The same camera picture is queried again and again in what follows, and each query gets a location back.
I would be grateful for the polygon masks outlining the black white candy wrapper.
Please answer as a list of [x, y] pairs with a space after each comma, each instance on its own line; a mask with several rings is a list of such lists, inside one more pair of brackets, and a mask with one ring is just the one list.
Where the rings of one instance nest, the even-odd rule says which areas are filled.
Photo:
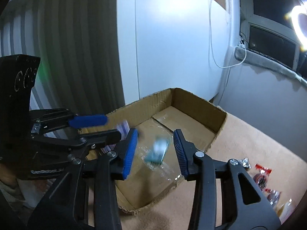
[[246, 169], [246, 170], [250, 170], [251, 169], [251, 164], [249, 162], [249, 159], [243, 158], [243, 159], [239, 159], [238, 162]]

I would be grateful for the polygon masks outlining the grey window sill cover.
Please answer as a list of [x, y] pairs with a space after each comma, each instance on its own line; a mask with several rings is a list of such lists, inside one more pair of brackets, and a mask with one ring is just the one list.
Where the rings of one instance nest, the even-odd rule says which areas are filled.
[[244, 57], [246, 57], [244, 60], [244, 63], [246, 64], [271, 70], [287, 77], [290, 80], [297, 80], [304, 87], [307, 85], [306, 79], [302, 78], [291, 69], [288, 69], [276, 61], [270, 60], [252, 51], [236, 47], [234, 51], [234, 57], [237, 61], [243, 61]]

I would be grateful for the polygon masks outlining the clear red snack packet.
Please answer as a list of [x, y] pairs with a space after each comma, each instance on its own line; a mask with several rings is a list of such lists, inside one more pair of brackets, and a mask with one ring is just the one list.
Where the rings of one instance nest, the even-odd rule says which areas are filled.
[[269, 201], [270, 205], [275, 208], [278, 204], [278, 201], [281, 196], [281, 192], [277, 190], [272, 190], [269, 188], [265, 188], [263, 193], [265, 194], [267, 200]]

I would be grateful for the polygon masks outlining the white refrigerator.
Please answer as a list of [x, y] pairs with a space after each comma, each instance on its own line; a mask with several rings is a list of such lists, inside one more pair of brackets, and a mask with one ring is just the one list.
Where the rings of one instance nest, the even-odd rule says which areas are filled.
[[229, 46], [225, 0], [116, 0], [124, 102], [167, 88], [218, 93]]

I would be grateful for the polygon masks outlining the red black snack packet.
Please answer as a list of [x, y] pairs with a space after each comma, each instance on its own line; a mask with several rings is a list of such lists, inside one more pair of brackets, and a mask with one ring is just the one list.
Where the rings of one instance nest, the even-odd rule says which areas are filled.
[[260, 164], [255, 165], [255, 169], [257, 173], [253, 176], [253, 180], [259, 187], [261, 191], [264, 191], [266, 189], [268, 178], [272, 172], [272, 169], [264, 167]]

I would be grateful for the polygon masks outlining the teal snack packet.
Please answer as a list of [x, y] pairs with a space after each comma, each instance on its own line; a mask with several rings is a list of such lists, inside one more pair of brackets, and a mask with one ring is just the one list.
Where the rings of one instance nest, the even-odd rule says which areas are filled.
[[161, 165], [171, 142], [170, 136], [156, 136], [144, 162]]

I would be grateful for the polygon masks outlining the brown cardboard box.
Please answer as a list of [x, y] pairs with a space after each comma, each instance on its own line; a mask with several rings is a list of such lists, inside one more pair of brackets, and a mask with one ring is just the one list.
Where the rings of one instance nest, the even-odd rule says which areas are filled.
[[81, 129], [81, 134], [115, 129], [123, 122], [138, 131], [131, 172], [116, 182], [119, 208], [136, 214], [155, 204], [181, 181], [173, 145], [174, 130], [206, 152], [222, 130], [227, 113], [181, 88], [169, 88], [119, 108], [107, 115], [105, 126]]

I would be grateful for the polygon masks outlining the sliced bread loaf bag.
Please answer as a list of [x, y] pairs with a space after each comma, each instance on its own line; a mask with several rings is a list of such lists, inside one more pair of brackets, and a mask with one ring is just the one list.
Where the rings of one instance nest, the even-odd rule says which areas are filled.
[[286, 222], [286, 220], [293, 214], [295, 208], [296, 203], [292, 198], [276, 206], [276, 213], [279, 217], [281, 224], [284, 224]]

